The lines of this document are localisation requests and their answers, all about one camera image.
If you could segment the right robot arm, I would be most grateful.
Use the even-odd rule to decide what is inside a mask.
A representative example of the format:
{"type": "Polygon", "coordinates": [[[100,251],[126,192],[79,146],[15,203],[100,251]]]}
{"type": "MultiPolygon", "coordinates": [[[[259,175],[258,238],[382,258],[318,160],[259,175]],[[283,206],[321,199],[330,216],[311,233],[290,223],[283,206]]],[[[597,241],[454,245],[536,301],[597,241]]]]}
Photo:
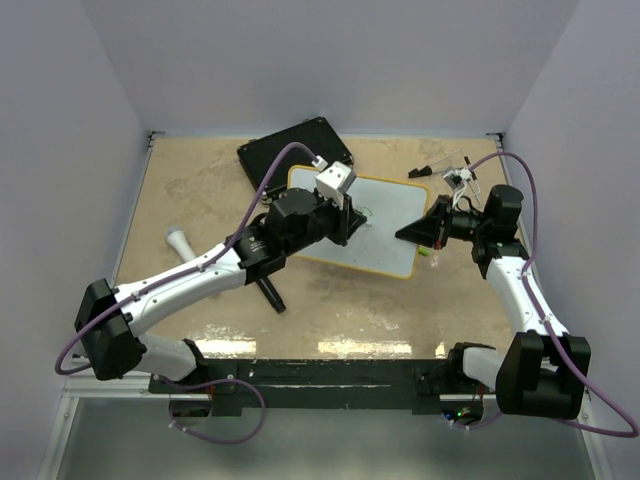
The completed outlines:
{"type": "Polygon", "coordinates": [[[469,392],[479,382],[492,390],[504,414],[573,420],[582,403],[579,374],[588,371],[591,349],[558,322],[525,267],[529,255],[517,239],[522,193],[493,187],[483,210],[458,211],[440,195],[426,215],[396,237],[440,250],[451,239],[472,245],[472,260],[496,292],[514,337],[506,353],[469,342],[457,343],[445,369],[448,386],[469,392]]]}

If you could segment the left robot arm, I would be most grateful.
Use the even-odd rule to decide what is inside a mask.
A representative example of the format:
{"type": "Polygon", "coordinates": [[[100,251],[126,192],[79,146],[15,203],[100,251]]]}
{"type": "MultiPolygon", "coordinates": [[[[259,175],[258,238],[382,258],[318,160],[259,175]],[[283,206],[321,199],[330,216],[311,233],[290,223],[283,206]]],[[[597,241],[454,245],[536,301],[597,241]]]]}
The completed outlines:
{"type": "Polygon", "coordinates": [[[324,239],[344,247],[367,218],[346,197],[342,205],[317,191],[287,190],[205,254],[145,280],[85,290],[74,327],[95,377],[114,380],[131,371],[157,374],[185,392],[207,380],[202,353],[191,340],[171,340],[150,329],[166,317],[281,269],[293,254],[324,239]]]}

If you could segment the orange framed whiteboard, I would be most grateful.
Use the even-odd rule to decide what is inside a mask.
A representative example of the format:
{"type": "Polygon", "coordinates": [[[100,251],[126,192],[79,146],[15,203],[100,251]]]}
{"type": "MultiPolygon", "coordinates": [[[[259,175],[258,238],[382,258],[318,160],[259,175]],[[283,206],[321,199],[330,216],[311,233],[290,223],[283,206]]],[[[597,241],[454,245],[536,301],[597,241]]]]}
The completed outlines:
{"type": "Polygon", "coordinates": [[[348,190],[352,204],[373,225],[362,239],[339,246],[328,239],[297,253],[300,258],[369,273],[408,279],[418,246],[395,238],[395,232],[427,212],[433,196],[423,185],[358,175],[348,190]]]}

